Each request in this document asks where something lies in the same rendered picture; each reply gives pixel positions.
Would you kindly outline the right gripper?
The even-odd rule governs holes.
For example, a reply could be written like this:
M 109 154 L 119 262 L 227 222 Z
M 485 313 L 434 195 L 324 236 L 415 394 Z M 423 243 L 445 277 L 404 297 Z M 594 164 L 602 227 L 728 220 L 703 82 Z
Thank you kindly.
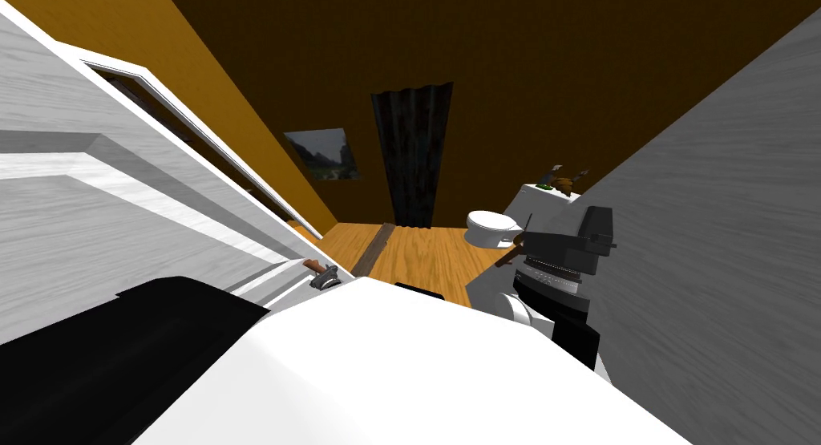
M 613 243 L 613 209 L 588 206 L 578 236 L 527 232 L 533 213 L 528 215 L 522 234 L 524 254 L 547 265 L 595 275 L 598 257 L 608 257 Z

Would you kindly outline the white toilet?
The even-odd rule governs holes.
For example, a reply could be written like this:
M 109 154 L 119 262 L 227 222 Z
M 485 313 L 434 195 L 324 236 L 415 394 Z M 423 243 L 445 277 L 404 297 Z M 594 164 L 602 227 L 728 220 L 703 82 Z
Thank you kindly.
M 509 216 L 490 211 L 472 211 L 467 216 L 464 239 L 481 249 L 507 249 L 523 229 Z

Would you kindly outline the grey door leaf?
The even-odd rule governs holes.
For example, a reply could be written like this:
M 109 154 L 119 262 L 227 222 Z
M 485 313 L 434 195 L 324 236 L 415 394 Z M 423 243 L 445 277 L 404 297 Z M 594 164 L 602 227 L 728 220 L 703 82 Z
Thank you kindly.
M 821 8 L 560 215 L 613 385 L 691 445 L 821 445 Z

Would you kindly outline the black curtain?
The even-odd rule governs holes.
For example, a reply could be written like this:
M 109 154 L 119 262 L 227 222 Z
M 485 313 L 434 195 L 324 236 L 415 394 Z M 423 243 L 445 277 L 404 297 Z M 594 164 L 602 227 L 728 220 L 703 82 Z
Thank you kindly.
M 453 83 L 371 96 L 398 226 L 432 226 Z

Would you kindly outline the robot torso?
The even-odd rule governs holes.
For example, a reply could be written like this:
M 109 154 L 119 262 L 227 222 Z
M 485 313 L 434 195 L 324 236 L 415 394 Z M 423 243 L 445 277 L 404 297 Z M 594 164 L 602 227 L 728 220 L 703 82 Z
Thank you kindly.
M 690 445 L 538 330 L 370 278 L 255 324 L 133 445 Z

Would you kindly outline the white panelled door leaf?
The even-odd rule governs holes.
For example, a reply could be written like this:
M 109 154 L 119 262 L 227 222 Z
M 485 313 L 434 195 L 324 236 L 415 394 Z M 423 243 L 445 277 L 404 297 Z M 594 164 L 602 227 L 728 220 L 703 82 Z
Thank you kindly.
M 0 0 L 0 343 L 165 276 L 285 309 L 314 236 L 155 76 Z

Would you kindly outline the landscape picture on wall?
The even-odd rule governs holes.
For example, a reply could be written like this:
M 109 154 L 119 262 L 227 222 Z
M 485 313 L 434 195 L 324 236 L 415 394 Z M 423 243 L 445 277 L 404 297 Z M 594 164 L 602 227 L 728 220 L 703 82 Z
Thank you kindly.
M 286 132 L 285 138 L 316 180 L 360 179 L 343 128 Z

